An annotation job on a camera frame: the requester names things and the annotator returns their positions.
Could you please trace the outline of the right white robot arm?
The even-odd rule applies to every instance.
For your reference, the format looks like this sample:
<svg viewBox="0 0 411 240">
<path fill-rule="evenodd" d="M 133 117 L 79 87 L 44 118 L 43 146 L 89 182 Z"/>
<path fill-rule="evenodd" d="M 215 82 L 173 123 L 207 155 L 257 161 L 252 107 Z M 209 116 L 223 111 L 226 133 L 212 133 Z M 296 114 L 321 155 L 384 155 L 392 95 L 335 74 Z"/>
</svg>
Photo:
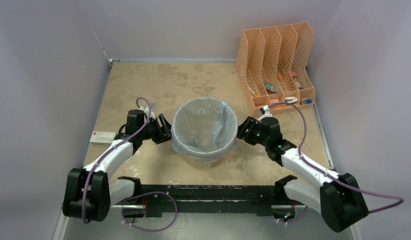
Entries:
<svg viewBox="0 0 411 240">
<path fill-rule="evenodd" d="M 268 157 L 296 173 L 299 178 L 287 180 L 274 190 L 282 204 L 299 201 L 320 213 L 327 226 L 340 233 L 370 213 L 356 178 L 325 168 L 299 152 L 296 145 L 283 138 L 279 121 L 274 117 L 256 120 L 248 117 L 239 127 L 237 138 L 250 145 L 261 145 Z"/>
</svg>

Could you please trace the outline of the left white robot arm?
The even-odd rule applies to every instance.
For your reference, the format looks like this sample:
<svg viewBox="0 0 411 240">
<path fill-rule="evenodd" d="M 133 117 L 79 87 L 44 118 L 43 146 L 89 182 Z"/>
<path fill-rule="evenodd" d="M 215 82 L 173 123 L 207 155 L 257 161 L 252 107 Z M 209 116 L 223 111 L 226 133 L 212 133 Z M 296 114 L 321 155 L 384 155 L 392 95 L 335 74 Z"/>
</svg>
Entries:
<svg viewBox="0 0 411 240">
<path fill-rule="evenodd" d="M 67 175 L 62 203 L 66 217 L 84 223 L 101 222 L 111 206 L 126 200 L 138 204 L 143 197 L 142 184 L 136 177 L 121 176 L 110 184 L 111 176 L 141 147 L 143 141 L 161 144 L 171 140 L 171 124 L 162 114 L 157 117 L 149 110 L 129 110 L 111 145 L 92 163 L 73 168 Z"/>
</svg>

